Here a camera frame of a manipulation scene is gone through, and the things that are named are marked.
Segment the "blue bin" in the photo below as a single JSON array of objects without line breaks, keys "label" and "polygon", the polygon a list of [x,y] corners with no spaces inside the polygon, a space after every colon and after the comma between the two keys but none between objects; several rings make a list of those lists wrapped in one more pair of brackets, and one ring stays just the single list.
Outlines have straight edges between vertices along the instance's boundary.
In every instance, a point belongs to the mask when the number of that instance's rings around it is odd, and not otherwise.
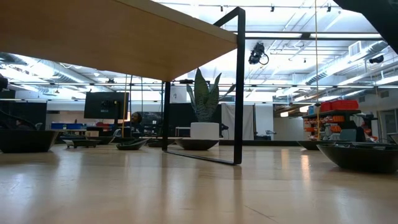
[{"label": "blue bin", "polygon": [[314,108],[315,107],[313,105],[308,107],[308,115],[315,114]]},{"label": "blue bin", "polygon": [[51,129],[63,129],[64,123],[52,123]]},{"label": "blue bin", "polygon": [[83,124],[67,124],[67,129],[79,130],[82,129]]}]

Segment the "white planter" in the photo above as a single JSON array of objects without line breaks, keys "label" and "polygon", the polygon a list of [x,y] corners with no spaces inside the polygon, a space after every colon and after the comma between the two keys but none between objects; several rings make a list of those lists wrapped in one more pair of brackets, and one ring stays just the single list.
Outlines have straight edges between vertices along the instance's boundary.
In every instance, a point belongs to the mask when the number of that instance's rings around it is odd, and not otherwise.
[{"label": "white planter", "polygon": [[191,139],[219,140],[220,124],[191,123]]}]

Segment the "snake plant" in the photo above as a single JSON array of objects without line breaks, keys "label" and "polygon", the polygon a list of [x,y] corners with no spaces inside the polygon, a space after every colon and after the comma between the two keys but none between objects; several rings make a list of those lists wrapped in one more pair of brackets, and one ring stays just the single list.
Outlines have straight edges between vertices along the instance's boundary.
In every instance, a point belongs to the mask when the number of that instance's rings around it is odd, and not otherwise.
[{"label": "snake plant", "polygon": [[208,86],[198,68],[197,74],[195,75],[194,90],[192,91],[191,86],[187,85],[187,92],[191,98],[191,105],[198,118],[198,122],[211,122],[211,118],[216,111],[218,102],[235,89],[235,84],[232,84],[231,88],[229,88],[225,95],[220,97],[220,90],[218,88],[220,76],[221,73],[217,76],[214,84]]}]

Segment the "stand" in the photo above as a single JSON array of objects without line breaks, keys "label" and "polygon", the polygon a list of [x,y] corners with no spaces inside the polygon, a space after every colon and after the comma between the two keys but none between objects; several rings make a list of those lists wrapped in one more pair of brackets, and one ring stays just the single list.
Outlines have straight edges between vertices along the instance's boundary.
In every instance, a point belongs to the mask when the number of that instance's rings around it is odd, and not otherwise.
[{"label": "stand", "polygon": [[163,114],[163,141],[162,150],[166,153],[185,156],[194,159],[217,162],[227,165],[238,165],[242,163],[242,143],[243,143],[243,86],[244,86],[244,48],[246,32],[246,12],[240,7],[235,8],[230,13],[222,17],[214,25],[221,27],[231,19],[238,17],[238,52],[236,57],[236,97],[235,97],[235,133],[234,133],[234,160],[225,161],[222,159],[212,159],[203,156],[193,156],[189,154],[170,152],[167,150],[169,136],[169,113],[170,113],[170,82],[165,82],[165,99]]}]

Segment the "ceiling-mounted camera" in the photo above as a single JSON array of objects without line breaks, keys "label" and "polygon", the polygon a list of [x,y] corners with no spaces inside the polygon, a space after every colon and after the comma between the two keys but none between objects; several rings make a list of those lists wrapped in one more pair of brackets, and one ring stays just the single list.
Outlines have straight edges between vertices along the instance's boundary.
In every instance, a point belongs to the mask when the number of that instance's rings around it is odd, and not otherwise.
[{"label": "ceiling-mounted camera", "polygon": [[[267,57],[267,62],[266,63],[261,63],[260,59],[263,57]],[[251,65],[255,65],[257,63],[260,63],[261,65],[266,65],[269,62],[269,57],[268,55],[265,53],[265,48],[264,48],[264,44],[263,43],[256,43],[256,45],[254,46],[253,50],[250,53],[250,57],[249,57],[249,63]]]},{"label": "ceiling-mounted camera", "polygon": [[369,59],[369,62],[370,62],[370,63],[381,63],[381,62],[383,62],[383,61],[384,61],[384,56],[383,56],[383,55],[380,55],[380,56],[378,56],[378,57]]}]

